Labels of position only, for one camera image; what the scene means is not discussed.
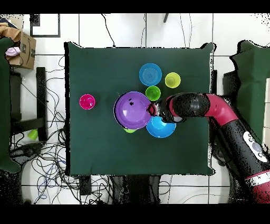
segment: blue bowl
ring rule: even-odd
[[[140,81],[146,86],[155,86],[160,82],[161,77],[161,69],[153,63],[143,65],[139,71]]]
[[[156,138],[166,138],[171,135],[176,128],[176,123],[164,123],[161,117],[152,117],[146,125],[147,131],[150,135]]]

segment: yellow cup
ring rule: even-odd
[[[165,85],[168,86],[169,88],[176,88],[180,85],[181,83],[181,78],[179,74],[175,72],[171,72],[166,75],[165,77]]]

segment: small green cup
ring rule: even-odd
[[[146,89],[146,96],[151,101],[156,101],[160,97],[160,89],[156,86],[150,86]]]
[[[34,129],[34,130],[31,130],[29,133],[28,133],[28,138],[32,139],[32,140],[36,140],[37,138],[37,129]]]
[[[127,129],[127,128],[124,128],[124,130],[125,130],[127,133],[133,133],[133,132],[135,132],[137,129]]]

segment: pink cup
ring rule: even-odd
[[[80,98],[80,106],[85,110],[90,110],[95,106],[95,98],[90,94],[85,94]]]

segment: green tablecloth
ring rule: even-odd
[[[256,46],[249,41],[238,45],[237,54],[231,57],[241,80],[236,107],[255,133],[256,140],[262,143],[266,79],[270,78],[270,48]]]
[[[115,121],[113,105],[128,91],[144,93],[139,80],[145,63],[162,70],[157,85],[161,97],[178,92],[209,92],[210,53],[213,44],[202,49],[94,49],[65,44],[70,78],[70,174],[203,174],[208,167],[208,122],[191,118],[178,124],[175,132],[163,139],[152,137],[146,128],[129,134]],[[165,76],[176,72],[181,84],[165,86]],[[83,110],[79,99],[92,94],[96,105]]]
[[[8,152],[11,142],[11,97],[9,64],[5,58],[6,50],[12,46],[14,42],[11,39],[0,39],[0,169],[16,173],[21,170],[21,167],[10,159]]]

